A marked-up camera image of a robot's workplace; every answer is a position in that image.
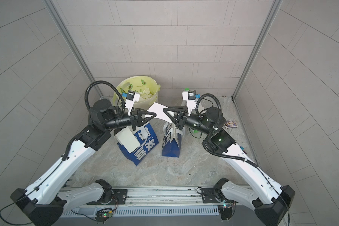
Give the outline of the white receipt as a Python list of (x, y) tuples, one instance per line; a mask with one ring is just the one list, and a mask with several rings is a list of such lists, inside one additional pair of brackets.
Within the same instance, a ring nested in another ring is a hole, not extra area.
[(119, 131), (115, 137), (128, 153), (132, 153), (140, 146), (139, 141), (128, 127)]
[(165, 105), (161, 105), (159, 103), (154, 102), (152, 106), (148, 109), (148, 112), (156, 113), (156, 119), (164, 120), (169, 123), (172, 122), (172, 120), (164, 113), (163, 109), (168, 108)]

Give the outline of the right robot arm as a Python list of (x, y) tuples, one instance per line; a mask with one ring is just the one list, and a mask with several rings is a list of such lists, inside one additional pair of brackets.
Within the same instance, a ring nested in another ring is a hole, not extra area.
[(233, 200), (248, 207), (266, 226), (281, 223), (292, 205), (295, 191), (289, 185), (276, 182), (245, 154), (223, 129), (226, 120), (220, 108), (210, 107), (202, 115), (189, 113), (185, 106), (165, 107), (163, 113), (178, 129), (187, 126), (206, 134), (202, 142), (204, 149), (226, 161), (250, 186), (247, 189), (221, 179), (214, 187), (218, 199)]

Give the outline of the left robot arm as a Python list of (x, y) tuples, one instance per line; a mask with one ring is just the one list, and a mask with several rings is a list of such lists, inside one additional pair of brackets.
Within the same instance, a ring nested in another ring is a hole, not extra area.
[(38, 180), (26, 189), (16, 189), (10, 198), (36, 226), (51, 226), (67, 210), (89, 202), (110, 202), (112, 186), (103, 179), (89, 186), (60, 192), (76, 170), (111, 137), (114, 129), (145, 125), (156, 113), (137, 109), (116, 115), (110, 100), (97, 101), (88, 108), (90, 119), (80, 133), (69, 141), (65, 153)]

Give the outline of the shredded paper in bin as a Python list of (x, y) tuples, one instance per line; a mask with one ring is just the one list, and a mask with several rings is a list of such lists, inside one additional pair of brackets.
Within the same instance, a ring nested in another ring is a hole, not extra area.
[(127, 83), (120, 87), (121, 92), (127, 93), (129, 90), (133, 92), (137, 92), (140, 94), (140, 97), (144, 100), (150, 99), (153, 97), (153, 94), (151, 93), (150, 89), (146, 86), (134, 86), (133, 84)]

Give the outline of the small card box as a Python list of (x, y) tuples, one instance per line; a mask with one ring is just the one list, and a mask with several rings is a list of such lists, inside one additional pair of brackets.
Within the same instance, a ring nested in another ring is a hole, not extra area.
[(233, 129), (238, 127), (237, 122), (235, 120), (226, 121), (224, 126), (226, 127), (226, 129)]

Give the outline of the left circuit board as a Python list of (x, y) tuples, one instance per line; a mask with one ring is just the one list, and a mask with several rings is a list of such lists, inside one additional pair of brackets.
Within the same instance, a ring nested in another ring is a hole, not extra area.
[(113, 216), (113, 209), (112, 208), (104, 208), (101, 210), (98, 210), (95, 214), (95, 220), (98, 223), (105, 223), (108, 219), (110, 219)]

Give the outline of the circuit board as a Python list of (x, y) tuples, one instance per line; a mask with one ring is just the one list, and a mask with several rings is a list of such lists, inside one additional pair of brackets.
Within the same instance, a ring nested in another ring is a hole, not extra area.
[(112, 208), (104, 208), (101, 210), (98, 210), (95, 214), (95, 220), (98, 223), (105, 223), (108, 219), (110, 219), (113, 216), (113, 209)]
[(235, 206), (218, 205), (218, 212), (221, 220), (229, 221), (235, 213)]

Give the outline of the right circuit board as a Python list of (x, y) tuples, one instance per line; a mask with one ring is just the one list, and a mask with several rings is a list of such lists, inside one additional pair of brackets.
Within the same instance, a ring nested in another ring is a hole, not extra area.
[(235, 206), (218, 205), (218, 212), (221, 220), (229, 221), (235, 213)]

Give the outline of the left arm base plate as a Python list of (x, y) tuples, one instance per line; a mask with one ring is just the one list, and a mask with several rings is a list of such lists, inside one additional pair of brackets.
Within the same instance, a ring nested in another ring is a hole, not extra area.
[(122, 205), (126, 202), (127, 193), (127, 189), (107, 189), (99, 200), (89, 202), (87, 205)]

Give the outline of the aluminium rail frame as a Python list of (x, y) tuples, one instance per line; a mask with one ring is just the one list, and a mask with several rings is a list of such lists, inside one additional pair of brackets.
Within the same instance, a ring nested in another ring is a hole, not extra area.
[[(202, 197), (197, 193), (198, 187), (209, 186), (154, 186), (154, 187), (124, 187), (112, 189), (127, 189), (125, 204), (119, 205), (81, 205), (64, 212), (64, 215), (78, 214), (92, 217), (98, 210), (113, 209), (113, 217), (129, 216), (194, 216), (219, 215), (218, 205), (244, 206), (233, 200), (226, 203), (203, 203)], [(287, 214), (278, 226), (290, 225)]]

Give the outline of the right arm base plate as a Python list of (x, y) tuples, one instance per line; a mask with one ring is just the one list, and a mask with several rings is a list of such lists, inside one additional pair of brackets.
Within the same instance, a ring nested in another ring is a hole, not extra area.
[(212, 187), (198, 187), (197, 193), (201, 195), (203, 203), (226, 203), (227, 199)]

